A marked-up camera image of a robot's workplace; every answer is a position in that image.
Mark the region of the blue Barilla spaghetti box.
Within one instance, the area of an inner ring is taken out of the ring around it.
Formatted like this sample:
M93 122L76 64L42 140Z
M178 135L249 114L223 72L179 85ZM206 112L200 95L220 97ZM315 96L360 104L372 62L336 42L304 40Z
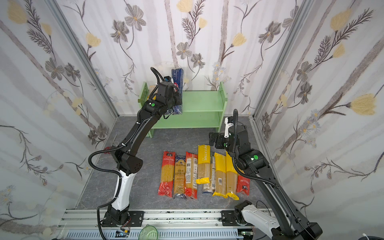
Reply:
M173 83L178 87L180 99L183 99L183 85L184 85L184 70L182 68L172 69ZM183 105L173 107L173 115L181 115L183 113Z

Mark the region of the yellow Pastatime bag right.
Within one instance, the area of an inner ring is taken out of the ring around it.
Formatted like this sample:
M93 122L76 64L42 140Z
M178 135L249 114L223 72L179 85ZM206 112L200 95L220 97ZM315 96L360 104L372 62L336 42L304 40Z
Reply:
M233 159L228 152L226 152L226 196L235 201L239 200L239 197L236 194L237 181L238 173L234 168Z

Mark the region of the red white-label spaghetti bag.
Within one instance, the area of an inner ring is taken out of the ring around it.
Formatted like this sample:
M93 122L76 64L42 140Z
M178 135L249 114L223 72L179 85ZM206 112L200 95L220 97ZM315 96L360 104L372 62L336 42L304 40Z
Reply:
M191 199L197 199L198 184L198 156L186 152L185 195Z

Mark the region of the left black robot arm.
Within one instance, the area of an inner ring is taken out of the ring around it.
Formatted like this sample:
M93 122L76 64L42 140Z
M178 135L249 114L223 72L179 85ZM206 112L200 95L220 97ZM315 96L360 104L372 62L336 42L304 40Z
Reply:
M88 157L88 163L94 170L117 175L112 200L97 207L99 231L102 231L102 227L123 227L129 224L132 219L129 213L130 193L134 178L143 166L143 160L137 157L138 150L152 127L161 118L166 119L166 113L173 107L182 104L179 87L169 77L164 78L155 68L151 67L151 71L157 84L138 111L137 121L128 135L117 146L96 151ZM117 164L116 170L102 169L93 163L93 157L102 153L112 154Z

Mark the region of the green round plastic lid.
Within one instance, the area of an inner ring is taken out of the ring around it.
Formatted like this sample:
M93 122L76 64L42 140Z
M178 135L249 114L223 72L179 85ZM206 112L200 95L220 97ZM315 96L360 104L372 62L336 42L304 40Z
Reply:
M158 230L154 226L146 226L144 227L138 236L138 240L158 240L159 233Z

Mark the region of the green two-tier shelf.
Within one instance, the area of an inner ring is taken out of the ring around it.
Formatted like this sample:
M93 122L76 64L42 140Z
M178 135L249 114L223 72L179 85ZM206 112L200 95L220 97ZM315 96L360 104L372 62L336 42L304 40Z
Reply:
M153 137L156 129L215 129L221 130L228 97L223 84L218 91L186 91L183 92L183 113L181 115L166 114L173 105L164 105L153 99L154 93L144 83L138 102L141 104L134 124L134 133Z

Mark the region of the red spaghetti bag far right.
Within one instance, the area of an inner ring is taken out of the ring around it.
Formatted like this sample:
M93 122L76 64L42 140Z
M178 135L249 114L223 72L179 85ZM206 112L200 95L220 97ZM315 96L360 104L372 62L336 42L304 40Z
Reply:
M250 195L250 183L251 180L243 176L238 176L237 193L242 193L247 196Z

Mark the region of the clear barcode spaghetti bag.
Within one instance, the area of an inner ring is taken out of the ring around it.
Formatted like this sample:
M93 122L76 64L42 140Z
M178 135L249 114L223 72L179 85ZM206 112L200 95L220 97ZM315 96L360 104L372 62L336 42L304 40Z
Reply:
M203 194L213 194L216 189L216 159L211 155L210 182L203 184Z

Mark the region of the blue gold Meli pasta bag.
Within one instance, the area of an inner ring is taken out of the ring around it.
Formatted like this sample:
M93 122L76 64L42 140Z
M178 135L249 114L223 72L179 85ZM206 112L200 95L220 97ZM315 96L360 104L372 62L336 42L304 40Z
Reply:
M186 159L176 155L174 173L174 198L185 198Z

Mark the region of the red handled scissors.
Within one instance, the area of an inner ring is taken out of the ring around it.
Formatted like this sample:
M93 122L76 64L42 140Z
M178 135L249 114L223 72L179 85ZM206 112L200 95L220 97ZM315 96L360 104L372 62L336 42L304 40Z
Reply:
M110 154L111 153L110 150L113 150L114 148L116 148L116 146L118 145L118 143L116 143L116 138L117 138L117 135L115 135L111 145L104 148L104 154Z

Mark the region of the yellow Pastatime spaghetti bag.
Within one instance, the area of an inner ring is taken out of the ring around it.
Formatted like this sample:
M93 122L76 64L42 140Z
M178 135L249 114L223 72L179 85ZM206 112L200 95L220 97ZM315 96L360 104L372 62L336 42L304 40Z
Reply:
M198 146L198 185L209 184L211 174L211 148L209 145Z

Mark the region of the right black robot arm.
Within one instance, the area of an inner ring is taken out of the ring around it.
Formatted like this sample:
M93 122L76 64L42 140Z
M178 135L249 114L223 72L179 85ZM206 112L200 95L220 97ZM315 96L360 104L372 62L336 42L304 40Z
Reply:
M322 228L310 222L295 206L269 161L261 151L251 147L247 127L240 124L238 118L238 110L234 110L233 116L226 118L224 133L209 134L209 144L229 154L236 173L256 182L274 213L272 217L254 204L244 202L236 211L238 224L251 224L272 240L317 240L323 233Z

